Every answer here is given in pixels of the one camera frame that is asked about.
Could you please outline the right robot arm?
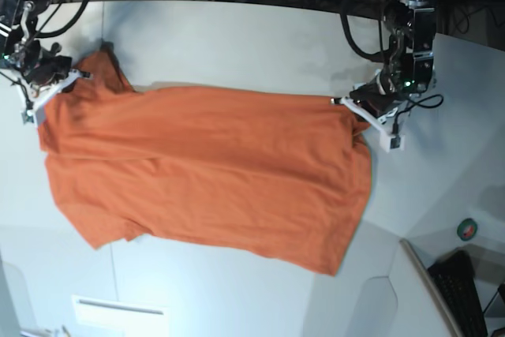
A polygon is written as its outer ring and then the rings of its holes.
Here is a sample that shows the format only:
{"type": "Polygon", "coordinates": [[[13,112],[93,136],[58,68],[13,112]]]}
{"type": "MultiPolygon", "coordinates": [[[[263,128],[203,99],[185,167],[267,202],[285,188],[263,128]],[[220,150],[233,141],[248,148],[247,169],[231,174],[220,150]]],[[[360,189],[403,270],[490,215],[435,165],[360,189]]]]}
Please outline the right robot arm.
{"type": "Polygon", "coordinates": [[[46,118],[44,107],[52,98],[72,90],[78,79],[92,79],[90,73],[72,67],[73,59],[61,54],[59,43],[47,49],[40,42],[66,33],[80,19],[88,2],[83,0],[76,14],[60,29],[45,32],[37,24],[52,0],[1,0],[1,69],[17,75],[9,80],[18,87],[24,124],[41,125],[46,118]]]}

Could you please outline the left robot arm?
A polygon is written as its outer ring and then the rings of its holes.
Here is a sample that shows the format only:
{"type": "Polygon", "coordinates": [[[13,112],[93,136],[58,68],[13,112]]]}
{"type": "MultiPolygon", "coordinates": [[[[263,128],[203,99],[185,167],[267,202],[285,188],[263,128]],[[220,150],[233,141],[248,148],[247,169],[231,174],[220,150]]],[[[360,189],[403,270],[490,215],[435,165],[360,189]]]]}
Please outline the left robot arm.
{"type": "Polygon", "coordinates": [[[378,27],[388,30],[389,45],[376,53],[364,52],[354,41],[348,14],[356,0],[342,0],[340,19],[344,36],[358,56],[382,65],[367,83],[357,84],[346,96],[333,99],[365,120],[380,135],[386,152],[402,149],[400,118],[415,107],[432,108],[425,94],[435,83],[433,43],[438,0],[382,0],[378,27]]]}

